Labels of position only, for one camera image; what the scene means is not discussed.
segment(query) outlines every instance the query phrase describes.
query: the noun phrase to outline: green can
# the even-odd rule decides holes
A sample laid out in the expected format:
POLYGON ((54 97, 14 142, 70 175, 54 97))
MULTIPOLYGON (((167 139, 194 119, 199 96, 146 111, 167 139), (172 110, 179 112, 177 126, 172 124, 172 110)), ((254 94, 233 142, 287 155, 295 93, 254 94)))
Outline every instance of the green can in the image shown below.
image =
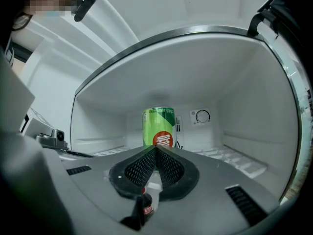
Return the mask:
POLYGON ((176 145, 176 122, 174 109, 155 106, 142 113, 144 145, 176 145))

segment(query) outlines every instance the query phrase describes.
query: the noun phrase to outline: soda can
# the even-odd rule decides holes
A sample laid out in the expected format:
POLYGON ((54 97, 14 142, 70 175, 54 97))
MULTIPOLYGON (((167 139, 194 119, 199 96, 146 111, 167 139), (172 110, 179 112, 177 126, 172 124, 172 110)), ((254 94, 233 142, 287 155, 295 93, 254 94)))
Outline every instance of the soda can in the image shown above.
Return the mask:
POLYGON ((174 109, 152 106, 142 113, 143 144, 176 147, 176 123, 174 109))

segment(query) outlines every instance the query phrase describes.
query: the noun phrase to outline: small bottle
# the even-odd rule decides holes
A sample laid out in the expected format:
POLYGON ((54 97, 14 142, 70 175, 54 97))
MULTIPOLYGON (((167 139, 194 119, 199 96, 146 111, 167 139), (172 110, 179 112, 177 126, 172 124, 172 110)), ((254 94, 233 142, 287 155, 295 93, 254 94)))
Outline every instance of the small bottle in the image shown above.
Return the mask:
POLYGON ((149 220, 149 218, 155 213, 152 207, 152 197, 149 193, 146 192, 146 189, 142 190, 142 198, 143 198, 143 214, 145 217, 145 222, 149 220))

